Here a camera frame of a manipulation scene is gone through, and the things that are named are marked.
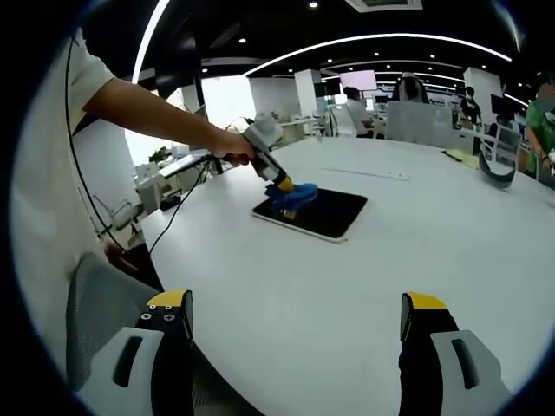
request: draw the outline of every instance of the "white t-shirt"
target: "white t-shirt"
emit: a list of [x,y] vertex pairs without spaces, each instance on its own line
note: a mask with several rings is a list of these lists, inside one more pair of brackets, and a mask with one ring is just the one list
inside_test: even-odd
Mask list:
[[347,109],[350,113],[350,118],[353,119],[356,127],[356,134],[366,134],[368,128],[364,126],[363,121],[370,121],[370,116],[366,113],[366,108],[360,101],[347,99]]
[[[63,375],[69,282],[83,253],[102,256],[77,191],[69,148],[65,119],[68,51],[69,42],[53,61],[27,114],[10,198],[10,233],[20,289],[30,319]],[[69,67],[72,130],[85,114],[85,104],[113,77],[88,53],[80,31],[73,41]]]

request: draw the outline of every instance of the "person in green shirt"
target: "person in green shirt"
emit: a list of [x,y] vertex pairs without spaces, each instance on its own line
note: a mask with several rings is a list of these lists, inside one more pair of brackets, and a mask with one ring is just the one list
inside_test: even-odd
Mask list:
[[528,172],[536,173],[537,163],[551,175],[553,163],[549,152],[555,149],[555,121],[551,112],[555,109],[555,86],[553,81],[539,87],[538,97],[528,107],[526,114],[526,138],[533,153],[528,159]]

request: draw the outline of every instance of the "air conditioner vent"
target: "air conditioner vent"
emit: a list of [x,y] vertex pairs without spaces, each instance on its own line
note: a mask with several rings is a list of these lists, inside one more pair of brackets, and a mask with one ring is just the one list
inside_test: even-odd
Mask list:
[[345,0],[359,13],[384,10],[422,10],[422,0]]

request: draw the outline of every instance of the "tablet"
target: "tablet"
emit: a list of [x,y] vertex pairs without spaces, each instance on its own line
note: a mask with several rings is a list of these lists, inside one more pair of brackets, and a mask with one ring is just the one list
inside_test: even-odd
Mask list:
[[317,197],[303,205],[293,219],[274,212],[269,199],[257,205],[251,214],[314,237],[341,243],[347,239],[347,231],[367,202],[368,199],[361,195],[318,188]]

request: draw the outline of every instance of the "ceiling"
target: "ceiling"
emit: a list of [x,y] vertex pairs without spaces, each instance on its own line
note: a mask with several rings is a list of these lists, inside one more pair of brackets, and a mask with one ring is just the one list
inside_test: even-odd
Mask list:
[[[91,52],[116,75],[125,77],[133,72],[143,33],[157,2],[105,0],[83,25]],[[328,69],[333,75],[350,68],[371,68],[378,72],[411,71],[461,79],[464,69],[485,65],[487,71],[501,77],[508,94],[528,101],[535,94],[535,75],[542,69],[555,68],[553,47],[545,44],[552,38],[553,16],[545,3],[552,2],[543,2],[539,7],[533,0],[422,0],[423,10],[364,14],[344,0],[317,0],[316,8],[309,7],[309,2],[170,0],[154,31],[143,68],[155,68],[177,86],[191,82],[188,74],[197,58],[207,69],[203,76],[239,75],[262,62],[321,42],[399,32],[473,42],[513,61],[439,40],[369,39],[295,55],[251,76],[292,76],[290,71],[307,68]],[[500,12],[500,4],[507,14]],[[513,20],[514,29],[507,16]],[[191,54],[192,38],[198,56]],[[239,43],[241,38],[246,42]],[[397,77],[378,75],[377,79],[394,81]],[[459,91],[462,88],[462,84],[452,80],[424,75],[422,78],[452,88],[457,84]]]

